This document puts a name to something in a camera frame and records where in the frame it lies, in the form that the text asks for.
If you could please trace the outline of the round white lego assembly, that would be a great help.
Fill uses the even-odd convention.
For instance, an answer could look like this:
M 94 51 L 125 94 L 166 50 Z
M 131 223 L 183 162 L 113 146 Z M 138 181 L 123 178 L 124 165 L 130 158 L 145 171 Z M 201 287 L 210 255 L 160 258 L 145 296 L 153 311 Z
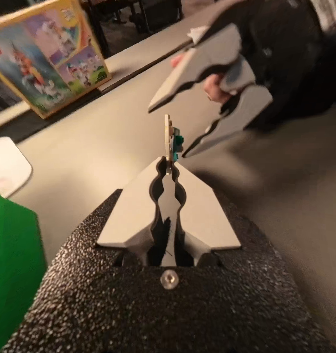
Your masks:
M 172 173 L 174 163 L 179 154 L 183 152 L 184 138 L 180 130 L 172 125 L 169 114 L 165 114 L 165 153 L 166 153 L 166 175 Z

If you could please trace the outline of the wooden book stand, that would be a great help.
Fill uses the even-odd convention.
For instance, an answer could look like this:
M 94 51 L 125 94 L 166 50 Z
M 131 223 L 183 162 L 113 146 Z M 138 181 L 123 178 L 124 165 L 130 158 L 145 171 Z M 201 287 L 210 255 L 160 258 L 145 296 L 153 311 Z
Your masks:
M 0 196 L 9 198 L 31 179 L 33 168 L 9 137 L 0 137 Z

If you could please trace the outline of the colourful lego box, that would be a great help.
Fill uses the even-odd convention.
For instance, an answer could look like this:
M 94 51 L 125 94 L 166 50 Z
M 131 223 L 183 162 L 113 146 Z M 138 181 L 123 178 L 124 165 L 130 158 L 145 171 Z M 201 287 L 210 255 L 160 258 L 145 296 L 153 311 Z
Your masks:
M 0 80 L 42 119 L 111 78 L 81 1 L 0 16 Z

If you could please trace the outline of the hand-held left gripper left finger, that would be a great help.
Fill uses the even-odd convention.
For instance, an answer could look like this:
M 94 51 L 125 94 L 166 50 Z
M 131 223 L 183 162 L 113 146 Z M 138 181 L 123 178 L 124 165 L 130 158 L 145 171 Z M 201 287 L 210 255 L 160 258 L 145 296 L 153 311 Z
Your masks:
M 158 157 L 126 184 L 99 235 L 99 246 L 126 249 L 143 265 L 161 265 L 168 231 L 158 200 L 166 168 L 166 157 Z

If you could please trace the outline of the person's right hand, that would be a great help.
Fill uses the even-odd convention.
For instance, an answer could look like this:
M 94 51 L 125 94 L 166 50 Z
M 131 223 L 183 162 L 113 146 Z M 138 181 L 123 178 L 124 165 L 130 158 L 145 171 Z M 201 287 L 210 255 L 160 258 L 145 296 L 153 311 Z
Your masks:
M 230 93 L 224 92 L 219 86 L 223 77 L 223 74 L 212 74 L 206 78 L 203 85 L 208 99 L 219 104 L 225 104 L 232 97 Z

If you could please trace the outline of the dark furniture frame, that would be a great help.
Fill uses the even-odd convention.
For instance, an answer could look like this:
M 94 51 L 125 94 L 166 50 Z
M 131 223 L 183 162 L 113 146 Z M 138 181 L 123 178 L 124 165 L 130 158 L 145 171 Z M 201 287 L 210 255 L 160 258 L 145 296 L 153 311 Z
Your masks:
M 179 0 L 87 0 L 80 3 L 106 59 L 184 18 Z

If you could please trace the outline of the green plastic bin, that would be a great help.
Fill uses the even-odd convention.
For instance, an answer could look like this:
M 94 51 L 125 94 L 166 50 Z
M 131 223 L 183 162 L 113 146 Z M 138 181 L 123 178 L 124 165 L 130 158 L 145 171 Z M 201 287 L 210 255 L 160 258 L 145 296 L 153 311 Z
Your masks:
M 0 349 L 33 303 L 46 269 L 37 214 L 0 195 Z

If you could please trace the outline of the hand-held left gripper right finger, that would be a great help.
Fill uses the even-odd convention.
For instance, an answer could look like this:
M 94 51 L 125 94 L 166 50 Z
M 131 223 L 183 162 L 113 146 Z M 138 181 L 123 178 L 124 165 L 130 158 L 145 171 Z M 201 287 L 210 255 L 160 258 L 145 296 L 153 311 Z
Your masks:
M 205 254 L 240 249 L 214 190 L 178 162 L 172 167 L 172 179 L 180 205 L 174 236 L 176 265 L 197 266 Z

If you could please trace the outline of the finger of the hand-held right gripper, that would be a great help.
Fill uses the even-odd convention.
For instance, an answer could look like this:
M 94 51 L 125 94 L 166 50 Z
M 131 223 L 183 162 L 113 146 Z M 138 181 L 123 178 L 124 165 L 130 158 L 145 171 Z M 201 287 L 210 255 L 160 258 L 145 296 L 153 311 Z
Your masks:
M 239 90 L 256 81 L 253 70 L 241 55 L 242 40 L 237 26 L 227 25 L 209 38 L 189 48 L 157 90 L 148 106 L 148 113 L 163 107 L 177 94 L 189 90 L 212 74 L 223 73 L 222 90 Z
M 206 132 L 186 149 L 183 158 L 202 153 L 241 132 L 270 105 L 272 100 L 272 95 L 266 87 L 247 86 L 226 103 L 219 117 L 210 124 Z

